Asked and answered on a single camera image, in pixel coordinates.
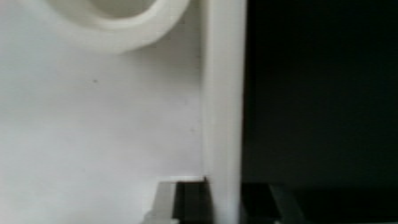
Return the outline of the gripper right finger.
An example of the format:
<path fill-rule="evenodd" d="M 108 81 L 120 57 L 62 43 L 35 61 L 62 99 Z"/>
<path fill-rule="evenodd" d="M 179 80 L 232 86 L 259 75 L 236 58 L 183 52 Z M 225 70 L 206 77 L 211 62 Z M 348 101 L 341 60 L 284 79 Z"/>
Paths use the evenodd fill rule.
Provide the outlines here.
<path fill-rule="evenodd" d="M 280 184 L 241 184 L 239 224 L 307 224 L 291 191 Z"/>

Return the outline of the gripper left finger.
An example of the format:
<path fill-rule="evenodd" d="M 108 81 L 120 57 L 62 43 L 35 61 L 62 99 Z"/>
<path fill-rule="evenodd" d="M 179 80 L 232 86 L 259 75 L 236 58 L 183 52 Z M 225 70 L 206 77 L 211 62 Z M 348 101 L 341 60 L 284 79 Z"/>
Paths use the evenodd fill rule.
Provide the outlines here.
<path fill-rule="evenodd" d="M 140 224 L 211 224 L 211 194 L 204 181 L 158 184 Z"/>

